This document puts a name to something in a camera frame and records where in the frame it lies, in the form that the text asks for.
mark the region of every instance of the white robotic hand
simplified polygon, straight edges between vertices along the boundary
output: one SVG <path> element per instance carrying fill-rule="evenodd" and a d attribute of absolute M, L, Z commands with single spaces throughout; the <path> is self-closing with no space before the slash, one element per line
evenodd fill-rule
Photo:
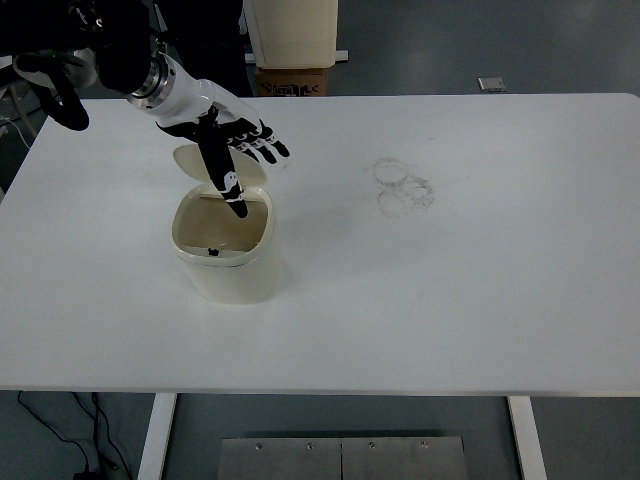
<path fill-rule="evenodd" d="M 196 142 L 211 181 L 239 217 L 247 215 L 229 147 L 275 163 L 289 151 L 258 113 L 209 80 L 195 80 L 171 57 L 153 58 L 144 86 L 128 97 L 130 103 L 157 118 L 158 126 L 175 137 Z"/>

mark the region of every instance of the power cord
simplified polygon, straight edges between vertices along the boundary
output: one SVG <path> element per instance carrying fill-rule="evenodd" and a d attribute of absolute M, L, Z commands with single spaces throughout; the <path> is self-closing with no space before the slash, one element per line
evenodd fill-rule
<path fill-rule="evenodd" d="M 36 107 L 36 108 L 34 108 L 33 110 L 29 110 L 29 111 L 26 113 L 26 115 L 27 115 L 27 116 L 29 116 L 29 115 L 31 115 L 32 113 L 36 113 L 36 112 L 38 112 L 38 111 L 40 111 L 40 110 L 42 110 L 42 106 Z M 6 120 L 6 123 L 0 123 L 0 127 L 4 127 L 5 125 L 9 125 L 9 122 L 17 122 L 18 120 L 22 120 L 22 117 L 17 116 L 17 117 L 14 117 L 14 118 L 7 118 L 7 117 L 5 117 L 4 115 L 2 115 L 2 116 L 0 116 L 0 119 L 1 119 L 1 120 Z"/>
<path fill-rule="evenodd" d="M 47 422 L 45 422 L 42 418 L 40 418 L 26 403 L 24 403 L 22 401 L 22 394 L 24 393 L 24 391 L 20 391 L 18 393 L 18 403 L 20 405 L 22 405 L 25 410 L 27 412 L 29 412 L 31 414 L 31 416 L 33 418 L 35 418 L 38 422 L 40 422 L 42 425 L 44 425 L 45 427 L 47 427 L 49 430 L 51 430 L 51 432 L 53 432 L 53 434 L 58 437 L 58 440 L 60 440 L 61 442 L 64 443 L 73 443 L 75 446 L 77 446 L 80 451 L 82 452 L 82 456 L 84 457 L 84 472 L 82 474 L 76 474 L 76 475 L 90 475 L 91 472 L 89 472 L 89 457 L 87 457 L 87 452 L 85 451 L 84 448 L 82 448 L 82 445 L 80 445 L 78 442 L 76 442 L 75 440 L 69 440 L 68 438 L 64 438 L 62 435 L 60 435 L 51 425 L 49 425 Z M 91 477 L 89 476 L 85 476 L 85 477 L 79 477 L 79 479 L 82 478 L 86 478 L 87 480 Z"/>
<path fill-rule="evenodd" d="M 20 135 L 20 139 L 22 140 L 22 143 L 24 143 L 24 146 L 27 147 L 29 150 L 31 150 L 31 145 L 29 145 L 27 141 L 24 139 L 24 136 L 22 136 L 22 131 L 20 130 L 18 125 L 16 125 L 13 120 L 9 120 L 8 118 L 0 117 L 0 119 L 6 121 L 6 123 L 4 123 L 2 127 L 4 127 L 5 125 L 13 125 L 13 128 L 15 128 L 18 131 L 18 135 Z"/>
<path fill-rule="evenodd" d="M 87 415 L 89 415 L 89 417 L 91 417 L 91 419 L 93 420 L 93 443 L 94 443 L 94 445 L 96 447 L 96 451 L 98 452 L 99 460 L 101 462 L 104 462 L 112 470 L 117 470 L 118 469 L 118 466 L 115 464 L 115 462 L 111 461 L 106 455 L 104 455 L 102 453 L 102 451 L 100 450 L 99 445 L 98 445 L 98 438 L 99 438 L 98 430 L 99 430 L 99 426 L 100 426 L 100 415 L 102 415 L 102 418 L 104 419 L 104 423 L 105 423 L 105 426 L 106 426 L 107 441 L 109 442 L 109 445 L 111 445 L 111 447 L 113 447 L 113 449 L 118 454 L 118 457 L 120 458 L 120 462 L 122 463 L 122 466 L 124 467 L 125 472 L 127 472 L 127 478 L 129 480 L 133 480 L 133 475 L 131 474 L 131 471 L 129 470 L 129 467 L 127 466 L 127 462 L 125 462 L 125 460 L 124 460 L 122 452 L 120 452 L 120 449 L 116 446 L 116 444 L 111 439 L 111 431 L 110 431 L 110 426 L 109 426 L 109 419 L 107 418 L 107 414 L 104 412 L 102 407 L 100 407 L 98 394 L 95 393 L 95 392 L 93 392 L 91 394 L 91 402 L 93 403 L 93 405 L 95 407 L 95 414 L 91 413 L 89 411 L 89 409 L 87 407 L 85 407 L 85 405 L 82 403 L 82 401 L 80 400 L 80 397 L 79 397 L 79 395 L 77 393 L 73 392 L 73 397 L 76 399 L 76 402 L 78 402 L 78 405 L 80 405 L 82 410 L 84 410 L 84 412 Z"/>

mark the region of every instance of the gray floor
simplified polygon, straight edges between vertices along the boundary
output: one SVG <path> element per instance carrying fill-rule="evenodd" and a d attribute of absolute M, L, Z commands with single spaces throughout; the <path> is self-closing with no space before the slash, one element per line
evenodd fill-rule
<path fill-rule="evenodd" d="M 501 76 L 509 93 L 640 95 L 638 25 L 638 0 L 341 0 L 338 48 L 349 50 L 350 61 L 331 69 L 328 93 L 476 94 L 477 77 Z M 42 120 L 34 114 L 36 125 Z M 2 188 L 26 152 L 9 126 L 0 138 Z M 70 394 L 27 398 L 90 449 L 90 424 Z M 104 398 L 113 436 L 135 471 L 151 396 Z M 540 398 L 533 406 L 550 479 L 640 478 L 639 400 Z M 462 435 L 470 478 L 518 478 L 503 399 L 202 395 L 179 399 L 165 478 L 216 478 L 223 437 L 344 432 Z M 83 464 L 76 447 L 17 405 L 16 392 L 0 392 L 0 479 L 70 479 Z M 120 470 L 109 478 L 125 476 Z"/>

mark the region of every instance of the cardboard box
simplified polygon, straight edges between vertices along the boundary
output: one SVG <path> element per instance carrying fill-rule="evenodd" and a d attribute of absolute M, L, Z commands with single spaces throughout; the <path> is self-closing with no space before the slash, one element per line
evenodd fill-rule
<path fill-rule="evenodd" d="M 257 67 L 335 64 L 338 0 L 244 0 L 244 15 Z"/>
<path fill-rule="evenodd" d="M 259 97 L 324 97 L 328 68 L 303 70 L 256 69 Z"/>

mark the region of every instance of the robotic arm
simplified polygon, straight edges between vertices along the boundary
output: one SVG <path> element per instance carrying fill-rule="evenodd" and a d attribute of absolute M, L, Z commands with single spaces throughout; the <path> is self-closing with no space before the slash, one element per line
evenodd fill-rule
<path fill-rule="evenodd" d="M 75 92 L 95 80 L 127 95 L 166 133 L 196 142 L 213 184 L 247 215 L 229 147 L 270 163 L 286 147 L 257 112 L 209 80 L 195 80 L 169 56 L 152 54 L 149 12 L 132 0 L 3 0 L 0 56 L 33 86 L 43 109 L 74 130 L 89 119 Z M 60 100 L 51 92 L 55 89 Z"/>

